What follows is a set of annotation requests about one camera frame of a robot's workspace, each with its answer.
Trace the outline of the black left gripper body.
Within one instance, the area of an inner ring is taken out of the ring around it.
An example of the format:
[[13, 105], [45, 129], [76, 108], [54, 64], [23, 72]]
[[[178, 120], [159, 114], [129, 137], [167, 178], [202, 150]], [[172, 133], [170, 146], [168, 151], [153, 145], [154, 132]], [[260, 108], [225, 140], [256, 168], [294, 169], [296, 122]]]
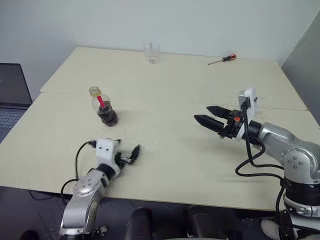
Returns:
[[121, 152], [116, 153], [116, 164], [120, 169], [123, 169], [125, 165], [131, 165], [133, 163], [132, 155], [130, 157], [122, 156]]

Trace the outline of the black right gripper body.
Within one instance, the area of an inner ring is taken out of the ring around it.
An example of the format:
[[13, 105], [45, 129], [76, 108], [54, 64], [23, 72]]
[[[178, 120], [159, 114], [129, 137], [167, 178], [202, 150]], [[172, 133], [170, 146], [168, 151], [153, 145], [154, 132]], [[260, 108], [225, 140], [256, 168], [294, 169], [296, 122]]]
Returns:
[[227, 120], [226, 125], [219, 133], [221, 137], [237, 138], [240, 140], [244, 134], [244, 115], [240, 110], [228, 110], [224, 109], [222, 112], [222, 118]]

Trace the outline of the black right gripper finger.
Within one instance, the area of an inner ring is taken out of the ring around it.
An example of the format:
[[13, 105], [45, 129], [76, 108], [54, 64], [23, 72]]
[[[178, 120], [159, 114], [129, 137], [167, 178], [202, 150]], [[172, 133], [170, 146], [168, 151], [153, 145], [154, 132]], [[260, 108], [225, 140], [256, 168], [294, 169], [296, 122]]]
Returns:
[[213, 106], [207, 106], [206, 109], [218, 118], [222, 118], [225, 120], [228, 120], [230, 118], [231, 110], [226, 109], [224, 107], [213, 105]]
[[213, 117], [205, 114], [194, 115], [195, 120], [203, 127], [210, 129], [216, 133], [220, 133], [224, 129], [224, 123], [215, 120]]

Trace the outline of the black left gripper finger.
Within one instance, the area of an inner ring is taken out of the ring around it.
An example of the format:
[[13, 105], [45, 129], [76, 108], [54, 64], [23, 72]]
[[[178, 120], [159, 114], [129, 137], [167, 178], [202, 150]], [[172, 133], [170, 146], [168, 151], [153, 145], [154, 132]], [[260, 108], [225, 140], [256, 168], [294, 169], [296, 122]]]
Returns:
[[133, 164], [136, 161], [136, 159], [139, 156], [139, 153], [140, 153], [140, 145], [138, 144], [131, 153], [131, 164]]

